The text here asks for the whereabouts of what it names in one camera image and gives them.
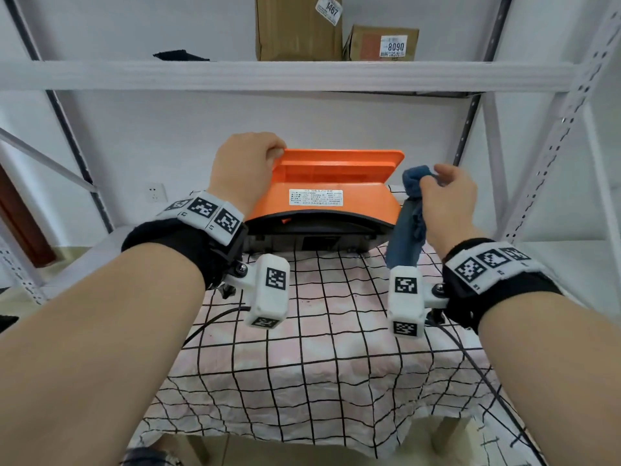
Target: white specification label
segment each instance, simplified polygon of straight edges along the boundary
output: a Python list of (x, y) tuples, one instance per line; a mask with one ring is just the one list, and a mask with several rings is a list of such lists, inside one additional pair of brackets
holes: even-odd
[(337, 25), (343, 12), (343, 6), (336, 0), (318, 0), (315, 9), (333, 26)]
[(291, 206), (342, 206), (342, 189), (290, 189)]
[(380, 57), (405, 57), (408, 35), (382, 36), (379, 41)]

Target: table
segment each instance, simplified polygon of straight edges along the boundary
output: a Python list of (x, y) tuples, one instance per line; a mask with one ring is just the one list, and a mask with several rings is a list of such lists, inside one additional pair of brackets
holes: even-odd
[[(400, 445), (413, 417), (438, 415), (472, 417), (489, 464), (536, 464), (440, 329), (426, 327), (412, 340), (390, 334), (385, 250), (280, 253), (291, 263), (287, 320), (259, 330), (243, 324), (246, 313), (233, 313), (209, 326), (181, 350), (130, 445), (149, 445), (163, 432), (237, 434), (338, 444), (382, 458)], [(441, 281), (440, 259), (428, 245), (419, 268), (427, 281)], [(226, 300), (208, 291), (192, 331), (244, 303), (243, 291)], [(446, 327), (502, 393), (477, 335), (450, 321)]]

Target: blue towel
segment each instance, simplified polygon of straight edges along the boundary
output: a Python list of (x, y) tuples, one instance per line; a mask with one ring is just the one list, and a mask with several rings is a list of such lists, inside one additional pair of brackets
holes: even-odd
[(420, 179), (431, 175), (427, 165), (415, 166), (403, 172), (403, 186), (408, 198), (404, 201), (397, 224), (386, 249), (386, 266), (416, 266), (425, 243), (427, 227), (423, 220), (423, 201)]

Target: person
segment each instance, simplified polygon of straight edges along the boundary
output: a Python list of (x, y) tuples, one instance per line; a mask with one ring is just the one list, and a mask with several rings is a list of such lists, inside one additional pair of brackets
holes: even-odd
[[(234, 135), (217, 151), (208, 192), (244, 215), (267, 191), (283, 140)], [(476, 185), (446, 164), (421, 182), (429, 243), (440, 257), (483, 233)], [(198, 267), (143, 243), (0, 337), (0, 462), (110, 465), (165, 379), (202, 305)], [(481, 344), (550, 464), (617, 464), (621, 330), (555, 293), (520, 294), (479, 325)]]

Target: power outlet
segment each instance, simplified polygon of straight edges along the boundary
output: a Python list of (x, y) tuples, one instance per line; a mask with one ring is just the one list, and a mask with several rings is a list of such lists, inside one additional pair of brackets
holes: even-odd
[(146, 183), (145, 193), (148, 203), (166, 203), (166, 190), (162, 183)]

